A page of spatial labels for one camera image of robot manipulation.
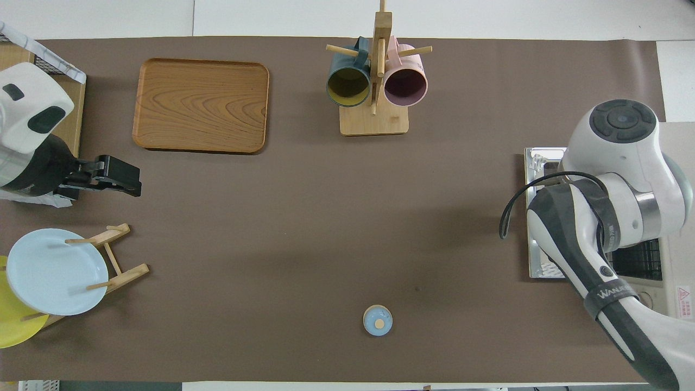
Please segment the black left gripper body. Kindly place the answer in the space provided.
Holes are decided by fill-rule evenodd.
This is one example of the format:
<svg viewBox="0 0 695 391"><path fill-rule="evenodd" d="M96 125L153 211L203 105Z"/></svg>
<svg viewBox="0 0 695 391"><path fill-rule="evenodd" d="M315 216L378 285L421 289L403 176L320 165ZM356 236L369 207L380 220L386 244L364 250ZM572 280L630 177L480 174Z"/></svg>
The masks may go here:
<svg viewBox="0 0 695 391"><path fill-rule="evenodd" d="M109 189L106 181L92 183L92 171L83 165L94 166L96 161L78 159L59 137L49 135L31 154L21 154L0 148L0 155L9 158L0 170L0 189L20 197L37 198L57 195L78 200L79 192Z"/></svg>

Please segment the oven door with handle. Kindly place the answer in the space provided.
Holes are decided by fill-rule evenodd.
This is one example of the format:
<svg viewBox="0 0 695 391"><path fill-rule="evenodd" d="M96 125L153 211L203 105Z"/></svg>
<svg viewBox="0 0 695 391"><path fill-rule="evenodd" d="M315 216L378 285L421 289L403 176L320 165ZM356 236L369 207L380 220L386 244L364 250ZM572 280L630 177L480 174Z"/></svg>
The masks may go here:
<svg viewBox="0 0 695 391"><path fill-rule="evenodd" d="M558 171L559 163L563 158L566 148L526 148L524 151L525 183L537 180L542 176ZM549 260L546 253L541 250L531 230L527 228L529 277L531 278L559 278L564 274Z"/></svg>

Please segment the cream toaster oven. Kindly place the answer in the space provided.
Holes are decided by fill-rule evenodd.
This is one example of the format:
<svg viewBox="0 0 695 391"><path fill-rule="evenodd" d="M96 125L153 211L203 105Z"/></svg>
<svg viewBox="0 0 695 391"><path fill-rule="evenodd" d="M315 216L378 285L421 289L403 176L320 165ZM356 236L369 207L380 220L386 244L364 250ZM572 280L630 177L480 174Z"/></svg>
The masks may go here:
<svg viewBox="0 0 695 391"><path fill-rule="evenodd" d="M659 240L663 279L657 312L695 322L695 122L659 122L594 131L579 125L563 169L596 176L608 189L603 218L613 252Z"/></svg>

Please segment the wooden plate rack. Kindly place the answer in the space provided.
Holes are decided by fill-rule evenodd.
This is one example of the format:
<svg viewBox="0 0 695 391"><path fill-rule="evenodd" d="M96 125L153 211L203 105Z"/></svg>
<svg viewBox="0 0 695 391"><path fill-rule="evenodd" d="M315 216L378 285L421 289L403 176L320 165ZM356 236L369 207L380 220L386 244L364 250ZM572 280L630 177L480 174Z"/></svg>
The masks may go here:
<svg viewBox="0 0 695 391"><path fill-rule="evenodd" d="M103 256L108 271L109 271L109 280L105 283L99 283L97 285L91 285L88 286L88 290L96 289L99 287L106 287L106 294L109 294L111 292L114 292L115 290L124 287L125 285L129 284L130 282L133 282L137 278L143 277L146 275L146 273L149 272L149 267L146 264L141 264L136 267L132 267L131 269L125 270L121 269L119 263L115 259L115 255L113 253L113 250L111 248L111 243L117 240L118 238L122 238L128 233L131 232L131 228L129 227L128 224L122 223L119 225L108 225L106 227L106 230L104 232L101 232L99 234L94 235L93 237L82 237L80 239L69 239L67 240L67 243L91 243L94 245L97 250L101 253ZM41 316L45 313L37 312L37 316ZM55 319L62 318L62 317L69 317L69 316L58 316L58 315L52 315L52 314L47 314L49 315L49 321L47 321L47 324L50 324L53 322Z"/></svg>

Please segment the wooden serving tray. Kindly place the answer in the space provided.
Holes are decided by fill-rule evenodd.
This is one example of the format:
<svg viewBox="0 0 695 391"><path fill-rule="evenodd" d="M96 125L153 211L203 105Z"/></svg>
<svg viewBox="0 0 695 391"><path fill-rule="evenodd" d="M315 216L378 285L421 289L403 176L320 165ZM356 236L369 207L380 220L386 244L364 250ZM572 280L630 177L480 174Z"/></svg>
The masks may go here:
<svg viewBox="0 0 695 391"><path fill-rule="evenodd" d="M267 136L270 72L258 62L148 59L132 140L145 149L256 154Z"/></svg>

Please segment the light blue plate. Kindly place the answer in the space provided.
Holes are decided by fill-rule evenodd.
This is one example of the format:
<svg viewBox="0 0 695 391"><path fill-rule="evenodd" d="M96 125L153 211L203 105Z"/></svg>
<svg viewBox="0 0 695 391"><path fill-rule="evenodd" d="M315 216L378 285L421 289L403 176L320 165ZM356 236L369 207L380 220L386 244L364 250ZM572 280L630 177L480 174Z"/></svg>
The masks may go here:
<svg viewBox="0 0 695 391"><path fill-rule="evenodd" d="M8 284L15 295L38 312L58 316L82 314L98 305L106 287L87 287L109 280L106 262L91 243L67 243L81 236L57 228L25 234L10 249Z"/></svg>

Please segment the white checked cloth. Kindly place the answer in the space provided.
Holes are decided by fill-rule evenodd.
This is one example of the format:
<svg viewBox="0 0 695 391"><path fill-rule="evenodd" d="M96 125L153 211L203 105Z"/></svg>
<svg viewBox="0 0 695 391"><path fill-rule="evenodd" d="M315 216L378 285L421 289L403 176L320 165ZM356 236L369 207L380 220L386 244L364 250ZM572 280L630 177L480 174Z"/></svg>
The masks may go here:
<svg viewBox="0 0 695 391"><path fill-rule="evenodd" d="M62 74L80 84L86 83L87 75L82 70L2 20L0 20L0 42L10 42L11 45L32 53L34 55L32 63L47 74Z"/></svg>

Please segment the brown table mat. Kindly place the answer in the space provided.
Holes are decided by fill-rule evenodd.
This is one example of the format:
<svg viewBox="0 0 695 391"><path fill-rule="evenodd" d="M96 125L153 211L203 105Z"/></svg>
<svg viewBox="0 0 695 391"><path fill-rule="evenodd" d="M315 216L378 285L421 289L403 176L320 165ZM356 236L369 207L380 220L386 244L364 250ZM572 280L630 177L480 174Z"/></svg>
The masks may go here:
<svg viewBox="0 0 695 391"><path fill-rule="evenodd" d="M112 249L150 272L26 342L0 381L628 383L641 377L564 281L529 277L523 151L565 146L596 104L665 120L646 41L413 39L429 91L409 131L345 137L325 45L352 38L45 40L87 74L80 156L141 169L142 195L72 207L0 202L0 254L23 235L127 223ZM257 154L153 151L132 140L148 59L258 62L270 73ZM363 328L384 305L393 327Z"/></svg>

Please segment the yellow plate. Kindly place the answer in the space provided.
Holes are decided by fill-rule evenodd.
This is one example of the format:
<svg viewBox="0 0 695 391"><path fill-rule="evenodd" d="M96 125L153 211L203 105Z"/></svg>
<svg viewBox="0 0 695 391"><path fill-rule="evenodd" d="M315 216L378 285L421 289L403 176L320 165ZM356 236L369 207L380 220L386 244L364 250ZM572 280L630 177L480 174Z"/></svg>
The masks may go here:
<svg viewBox="0 0 695 391"><path fill-rule="evenodd" d="M0 255L0 349L18 345L40 331L49 315L25 305L12 291L5 267L7 256Z"/></svg>

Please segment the dark teal mug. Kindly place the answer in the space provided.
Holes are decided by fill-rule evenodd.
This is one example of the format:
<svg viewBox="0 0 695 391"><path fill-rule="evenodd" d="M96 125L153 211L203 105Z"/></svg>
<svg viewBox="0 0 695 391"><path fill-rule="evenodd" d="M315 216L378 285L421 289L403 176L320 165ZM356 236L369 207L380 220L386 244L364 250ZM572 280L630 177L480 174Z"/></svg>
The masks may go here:
<svg viewBox="0 0 695 391"><path fill-rule="evenodd" d="M357 55L333 54L326 91L335 104L349 108L362 104L368 98L371 87L369 49L368 38L360 36L350 47Z"/></svg>

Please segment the wooden mug rack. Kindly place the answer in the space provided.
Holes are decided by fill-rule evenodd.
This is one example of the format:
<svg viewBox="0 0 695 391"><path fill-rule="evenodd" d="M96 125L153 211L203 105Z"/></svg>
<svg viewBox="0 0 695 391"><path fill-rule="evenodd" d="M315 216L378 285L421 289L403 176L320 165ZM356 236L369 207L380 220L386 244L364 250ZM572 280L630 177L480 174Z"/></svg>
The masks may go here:
<svg viewBox="0 0 695 391"><path fill-rule="evenodd" d="M389 38L393 35L393 14L387 10L386 3L387 0L380 0L379 10L375 13L372 38L368 38L371 60L371 87L368 98L362 104L348 108L335 104L328 97L338 106L340 133L343 136L400 135L409 130L410 106L394 105L384 95L385 62ZM357 55L357 52L350 50L350 47L327 45L326 49L332 52L332 55L334 53ZM414 47L401 51L399 55L404 57L420 54L422 57L431 51L430 46Z"/></svg>

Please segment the pink mug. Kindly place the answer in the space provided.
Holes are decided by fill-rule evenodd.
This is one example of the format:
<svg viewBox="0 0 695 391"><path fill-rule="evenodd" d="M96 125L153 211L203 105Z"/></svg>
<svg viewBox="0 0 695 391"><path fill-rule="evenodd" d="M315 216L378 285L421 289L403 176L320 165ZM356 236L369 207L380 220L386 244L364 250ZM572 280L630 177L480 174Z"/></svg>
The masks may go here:
<svg viewBox="0 0 695 391"><path fill-rule="evenodd" d="M384 95L397 106L413 106L419 103L428 91L428 81L420 54L401 57L401 51L413 49L412 45L400 44L397 37L389 38L389 49L385 62Z"/></svg>

